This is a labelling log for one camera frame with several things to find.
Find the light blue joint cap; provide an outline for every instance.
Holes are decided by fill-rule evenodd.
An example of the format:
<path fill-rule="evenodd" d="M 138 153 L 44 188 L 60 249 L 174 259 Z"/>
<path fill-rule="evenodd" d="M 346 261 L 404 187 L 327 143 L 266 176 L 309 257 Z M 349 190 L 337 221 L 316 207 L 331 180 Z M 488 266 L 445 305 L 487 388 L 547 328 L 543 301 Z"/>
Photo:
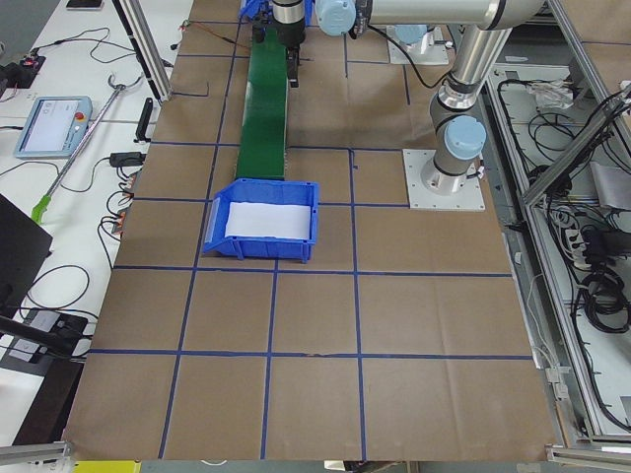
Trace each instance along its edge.
<path fill-rule="evenodd" d="M 348 33 L 357 16 L 353 0 L 315 0 L 315 14 L 320 29 L 331 36 Z"/>
<path fill-rule="evenodd" d="M 416 44 L 427 33 L 427 25 L 396 25 L 396 37 L 405 44 Z"/>
<path fill-rule="evenodd" d="M 462 161 L 469 161 L 482 152 L 486 143 L 484 125 L 472 116 L 462 115 L 453 119 L 445 130 L 445 146 Z"/>

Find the blue tray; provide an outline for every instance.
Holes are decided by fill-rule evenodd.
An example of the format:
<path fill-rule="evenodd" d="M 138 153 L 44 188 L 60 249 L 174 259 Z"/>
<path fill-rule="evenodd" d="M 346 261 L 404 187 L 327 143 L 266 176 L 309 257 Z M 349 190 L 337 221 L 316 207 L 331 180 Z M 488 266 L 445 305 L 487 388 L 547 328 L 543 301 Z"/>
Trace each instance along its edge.
<path fill-rule="evenodd" d="M 203 253 L 219 251 L 238 259 L 312 257 L 317 237 L 317 203 L 319 185 L 315 182 L 238 179 L 215 195 L 206 230 Z M 232 202 L 276 205 L 304 205 L 311 208 L 309 239 L 277 238 L 273 236 L 226 236 L 226 224 Z"/>

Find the yellow object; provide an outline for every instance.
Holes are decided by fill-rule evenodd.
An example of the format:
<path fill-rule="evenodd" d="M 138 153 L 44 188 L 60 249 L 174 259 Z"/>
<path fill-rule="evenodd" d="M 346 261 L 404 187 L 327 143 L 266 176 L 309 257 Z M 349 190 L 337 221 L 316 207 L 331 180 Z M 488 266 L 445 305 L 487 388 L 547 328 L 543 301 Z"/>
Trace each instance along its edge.
<path fill-rule="evenodd" d="M 78 461 L 73 473 L 140 473 L 140 462 Z"/>

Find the green conveyor belt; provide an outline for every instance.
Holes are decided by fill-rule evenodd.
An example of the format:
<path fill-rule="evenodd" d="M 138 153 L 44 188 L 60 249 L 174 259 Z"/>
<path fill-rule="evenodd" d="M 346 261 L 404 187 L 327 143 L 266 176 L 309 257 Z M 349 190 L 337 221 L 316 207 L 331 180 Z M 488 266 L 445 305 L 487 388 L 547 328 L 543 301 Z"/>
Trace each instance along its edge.
<path fill-rule="evenodd" d="M 287 65 L 276 31 L 252 45 L 236 178 L 285 178 Z"/>

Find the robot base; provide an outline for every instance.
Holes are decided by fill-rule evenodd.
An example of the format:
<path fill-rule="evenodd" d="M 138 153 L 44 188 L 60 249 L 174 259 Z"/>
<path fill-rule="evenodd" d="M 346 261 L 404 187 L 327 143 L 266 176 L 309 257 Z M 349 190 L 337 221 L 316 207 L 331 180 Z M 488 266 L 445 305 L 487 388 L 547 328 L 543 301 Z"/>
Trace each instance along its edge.
<path fill-rule="evenodd" d="M 387 35 L 396 40 L 395 27 L 386 28 Z M 434 40 L 442 41 L 443 32 L 440 27 L 436 27 L 434 30 Z M 435 44 L 428 46 L 425 51 L 422 51 L 422 41 L 417 42 L 411 46 L 407 46 L 407 53 L 410 55 L 414 64 L 422 64 L 425 66 L 443 66 L 450 63 L 450 58 L 447 55 L 447 49 L 442 44 Z M 390 53 L 390 64 L 409 64 L 401 51 L 398 50 L 393 44 L 388 42 L 388 51 Z"/>
<path fill-rule="evenodd" d="M 486 207 L 477 178 L 468 179 L 458 193 L 447 197 L 438 195 L 425 186 L 421 179 L 421 170 L 434 158 L 435 153 L 434 150 L 403 150 L 410 209 L 483 212 Z M 469 173 L 475 173 L 474 165 L 471 165 Z"/>

